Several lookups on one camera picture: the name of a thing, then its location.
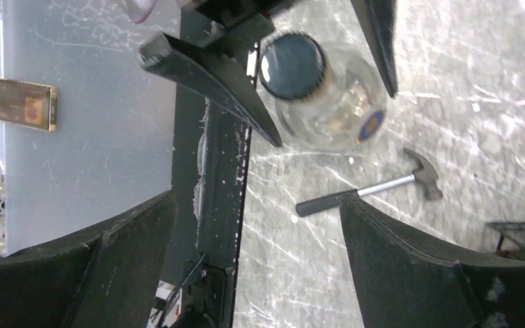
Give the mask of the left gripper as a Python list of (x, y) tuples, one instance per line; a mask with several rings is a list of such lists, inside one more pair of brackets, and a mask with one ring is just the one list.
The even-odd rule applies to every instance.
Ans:
[[(187, 13), (214, 22), (201, 41), (204, 48), (249, 48), (275, 31), (274, 16), (296, 1), (178, 1)], [(249, 124), (272, 146), (282, 146), (280, 133), (242, 65), (215, 51), (158, 33), (143, 43), (137, 60), (143, 70), (169, 79), (209, 99)]]

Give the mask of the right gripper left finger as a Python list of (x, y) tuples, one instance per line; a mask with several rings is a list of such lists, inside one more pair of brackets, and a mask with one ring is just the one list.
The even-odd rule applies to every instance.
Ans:
[(145, 327), (177, 214), (166, 191), (0, 257), (0, 327)]

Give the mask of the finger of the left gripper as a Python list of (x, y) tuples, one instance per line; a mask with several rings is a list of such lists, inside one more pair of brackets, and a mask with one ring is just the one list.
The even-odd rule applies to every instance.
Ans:
[(391, 98), (398, 92), (393, 37), (395, 0), (351, 0), (379, 75)]

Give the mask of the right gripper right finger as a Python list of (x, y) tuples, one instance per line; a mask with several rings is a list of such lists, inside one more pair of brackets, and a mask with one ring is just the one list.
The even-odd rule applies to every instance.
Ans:
[(339, 212), (365, 327), (525, 327), (525, 261), (443, 241), (356, 196)]

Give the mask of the clear bottle white label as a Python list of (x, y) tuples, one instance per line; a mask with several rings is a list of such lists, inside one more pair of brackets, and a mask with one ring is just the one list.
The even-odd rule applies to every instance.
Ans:
[(375, 140), (386, 118), (379, 73), (345, 42), (284, 33), (265, 47), (259, 76), (283, 129), (309, 148), (356, 150)]

